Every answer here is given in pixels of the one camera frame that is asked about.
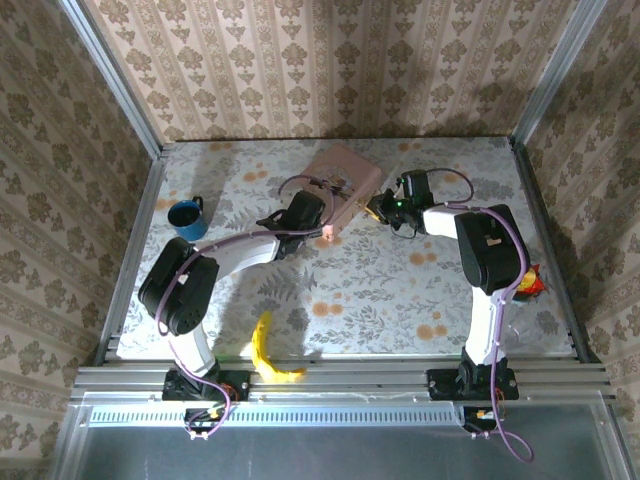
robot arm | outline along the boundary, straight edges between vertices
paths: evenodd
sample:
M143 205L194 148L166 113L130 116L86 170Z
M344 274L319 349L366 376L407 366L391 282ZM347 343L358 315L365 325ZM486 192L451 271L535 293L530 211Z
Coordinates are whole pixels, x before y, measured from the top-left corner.
M191 245L180 237L167 243L140 287L138 298L149 315L155 317L161 299L179 269L197 251L200 252L169 293L159 317L167 329L171 349L183 367L198 377L217 374L218 364L202 327L216 281L294 253L306 238L320 235L318 228L324 207L324 202L317 196L301 191L288 209L257 222L262 227L258 230L213 243ZM318 229L317 233L309 233L315 229ZM201 390L195 383L190 383L194 389Z
M494 353L497 353L497 384L507 398L517 396L517 390L514 392L509 388L513 372L507 369L505 353L494 343L494 338L499 337L496 335L498 307L510 300L505 298L505 289L519 277L521 270L513 239L486 213L459 205L436 205L424 170L403 173L397 186L403 193L402 198L396 198L396 194L388 189L374 197L367 210L394 230L408 224L425 235L457 240L462 269L472 289L471 326L460 367L453 376L451 372L428 372L431 397L434 400L488 399ZM495 205L489 210L502 217L512 227L519 243L524 245L509 207ZM526 248L525 257L528 268Z
M493 208L515 225L505 205ZM491 228L488 231L483 229L477 222L480 215L443 205L425 210L422 221L427 235L458 240L463 270L472 285L473 299L471 327L465 352L475 365L489 365L493 359L497 306L502 301L509 280L513 281L513 278L517 277L520 264L517 256L512 255L512 247L507 245L509 239L501 235L500 231L491 232ZM472 248L474 242L479 245ZM487 258L489 256L502 259L500 263L493 262ZM498 348L498 361L504 356L504 351Z

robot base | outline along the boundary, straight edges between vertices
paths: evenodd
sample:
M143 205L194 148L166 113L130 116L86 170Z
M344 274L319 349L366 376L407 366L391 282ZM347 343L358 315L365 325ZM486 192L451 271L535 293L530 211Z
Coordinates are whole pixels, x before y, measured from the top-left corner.
M432 400L491 400L491 366L476 365L462 349L458 369L427 370L427 385ZM517 400L518 384L507 357L496 364L496 388L505 400Z
M220 370L219 365L211 369L205 380L217 384L226 384L237 392L232 401L246 401L249 398L251 373L246 370ZM222 402L224 397L216 388L196 382L184 375L179 369L172 368L167 372L162 389L162 400Z
M460 372L453 368L427 370L427 385L431 400L491 400L488 384L473 389L465 388L460 380ZM520 397L515 374L510 368L506 371L505 380L496 379L496 388L502 391L505 400L517 400Z

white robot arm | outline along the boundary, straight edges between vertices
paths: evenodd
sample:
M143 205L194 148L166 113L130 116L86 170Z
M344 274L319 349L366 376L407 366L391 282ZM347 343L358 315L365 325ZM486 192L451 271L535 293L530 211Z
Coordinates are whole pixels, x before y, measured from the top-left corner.
M209 244L197 245L197 250L206 251ZM280 240L275 235L241 236L226 247L203 253L218 264L216 281L245 268L275 260L280 248ZM169 342L174 351L179 352L180 361L194 375L206 375L216 366L216 358L207 344L207 335L202 322L189 333L179 335L169 331Z
M495 341L500 337L499 306L513 298L514 292L507 289L518 280L523 259L529 268L528 252L509 207L495 205L480 212L455 204L438 205L424 170L403 173L397 186L396 192L388 189L371 199L369 213L394 230L408 224L416 233L456 240L462 269L472 289L471 327L460 367L457 371L427 372L432 399L488 399L494 360L499 388L506 398L517 398L517 390L510 387L513 371L507 369L505 352ZM511 233L496 221L496 216L509 225ZM512 234L523 250L523 258Z
M424 211L422 218L427 235L442 236L458 240L455 217L464 213L446 206L432 207ZM480 287L471 287L473 304L471 327L465 344L467 355L476 365L489 365L493 359L493 338L496 328L498 302L504 288L485 293ZM504 358L504 351L498 347L498 361Z

mug handle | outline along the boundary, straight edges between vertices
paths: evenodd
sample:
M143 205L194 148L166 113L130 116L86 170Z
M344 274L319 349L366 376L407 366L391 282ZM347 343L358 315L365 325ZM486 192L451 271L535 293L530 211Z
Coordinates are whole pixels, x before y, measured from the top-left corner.
M200 211L204 209L204 201L202 200L202 197L200 195L196 195L195 197L193 197L192 201L198 204Z

aluminum frame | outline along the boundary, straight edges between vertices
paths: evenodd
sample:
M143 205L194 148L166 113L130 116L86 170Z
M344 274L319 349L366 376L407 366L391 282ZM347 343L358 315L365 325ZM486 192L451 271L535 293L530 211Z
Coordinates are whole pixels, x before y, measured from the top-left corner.
M527 143L560 88L607 0L580 0L511 134Z
M144 193L142 194L136 219L131 229L127 250L124 254L122 266L120 267L120 273L118 274L118 280L116 281L113 296L111 297L105 324L102 328L102 334L100 335L100 343L98 344L98 349L93 360L93 365L95 366L100 366L104 363L111 338L116 332L122 329L127 316L138 267L140 266L140 259L144 252L145 240L153 217L153 210L164 179L166 156L169 154L169 151L169 149L164 149L158 161L151 164Z
M533 223L536 227L538 235L542 240L542 249L549 262L549 274L553 279L553 282L561 286L557 288L558 300L560 302L560 308L565 316L567 327L571 333L573 339L573 348L576 351L576 355L581 362L597 362L598 359L593 355L587 346L585 341L585 335L583 328L580 327L576 314L571 306L571 300L567 293L566 283L558 264L555 249L551 242L551 236L549 235L549 213L545 207L542 194L538 187L536 177L533 173L533 167L529 161L529 155L527 154L527 148L524 144L518 142L515 138L511 138L511 146L516 158L516 168L518 169L518 175L522 182L524 194L529 204L529 210L533 217Z
M132 93L122 69L115 61L104 41L100 29L87 11L82 0L60 0L60 5L87 47L91 58L102 73L107 85L131 122L138 138L149 153L152 161L160 157L162 145L156 136L147 116Z
M253 374L249 401L238 407L240 414L271 418L269 415L273 412L324 412L333 415L330 422L324 423L335 427L353 422L353 416L338 417L340 413L349 412L357 416L368 412L372 416L370 420L365 418L365 422L369 426L376 426L376 422L382 426L385 413L392 415L396 412L411 419L442 408L453 408L455 412L462 405L488 405L488 402L452 404L429 400L425 371L455 368L455 359L404 358L366 362L306 359L278 364L287 369L306 367L307 374L299 383L278 385L265 384L259 375ZM50 478L76 478L88 429L106 427L104 415L107 413L118 415L107 422L113 426L135 425L141 415L150 415L154 426L177 426L180 418L176 415L187 406L210 406L203 402L160 400L164 376L171 366L168 362L122 362L99 368L81 368L60 441L56 445ZM240 359L228 358L222 366L225 369L253 370L250 362ZM620 433L621 426L609 408L615 397L603 365L582 364L569 358L529 358L511 360L510 367L516 372L520 399L507 401L507 405L591 406L607 462L613 472L612 478L635 478L624 435ZM239 419L236 426L247 425ZM322 426L323 422L317 421L316 425Z

